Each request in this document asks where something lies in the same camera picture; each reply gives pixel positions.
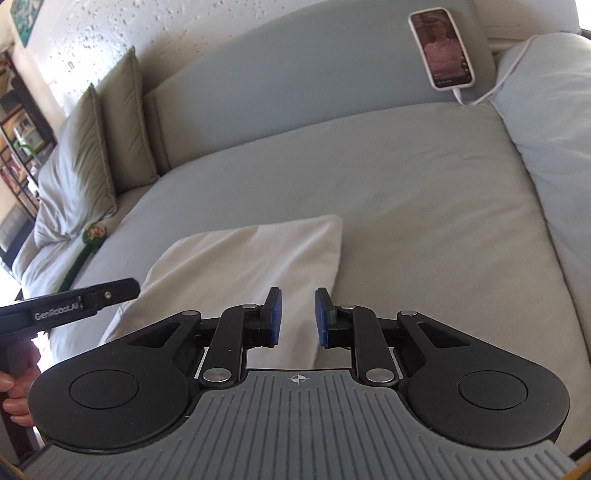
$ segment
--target round black disc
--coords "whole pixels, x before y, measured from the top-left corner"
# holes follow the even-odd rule
[[[124,449],[170,427],[189,403],[187,380],[159,349],[100,348],[39,377],[29,409],[48,439],[81,450]]]
[[[413,375],[407,400],[435,432],[486,449],[555,440],[570,405],[552,372],[491,346],[441,349]]]

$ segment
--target human hand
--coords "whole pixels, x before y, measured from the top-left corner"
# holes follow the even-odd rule
[[[11,415],[10,418],[14,423],[22,427],[32,427],[35,424],[29,414],[27,397],[33,381],[41,375],[41,371],[37,366],[41,354],[30,340],[17,343],[12,354],[18,355],[19,358],[26,361],[27,368],[17,378],[0,372],[0,392],[8,393],[8,398],[2,402],[2,408]]]

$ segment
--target green fabric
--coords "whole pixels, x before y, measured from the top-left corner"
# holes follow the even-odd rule
[[[57,292],[70,290],[70,287],[74,283],[74,280],[80,273],[82,267],[88,260],[88,257],[98,252],[99,248],[105,243],[108,232],[106,227],[101,223],[91,223],[82,232],[82,241],[84,242],[84,248],[74,260],[74,263],[66,273],[64,280],[61,282],[60,288]]]

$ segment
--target bookshelf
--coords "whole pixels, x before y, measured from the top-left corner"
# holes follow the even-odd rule
[[[31,220],[39,210],[38,172],[55,147],[53,132],[20,78],[0,54],[0,180]]]

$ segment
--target phone charger cable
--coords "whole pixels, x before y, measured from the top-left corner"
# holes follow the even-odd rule
[[[471,103],[464,103],[462,101],[462,91],[459,88],[454,88],[453,94],[456,97],[456,100],[458,101],[458,103],[460,105],[478,105],[479,103],[483,102],[484,100],[486,100],[487,98],[493,96],[496,92],[498,92],[501,89],[501,87],[505,84],[507,78],[509,78],[509,75],[511,75],[513,73],[513,71],[517,68],[517,65],[519,65],[519,62],[521,61],[521,59],[525,55],[525,52],[527,52],[527,49],[530,47],[531,43],[534,41],[534,39],[536,37],[539,37],[539,35],[532,35],[530,38],[527,39],[523,49],[521,50],[521,52],[519,52],[519,55],[517,55],[517,58],[513,61],[513,63],[509,67],[509,69],[503,75],[503,78],[501,80],[499,80],[499,82],[491,90],[486,92],[480,98],[474,100]]]

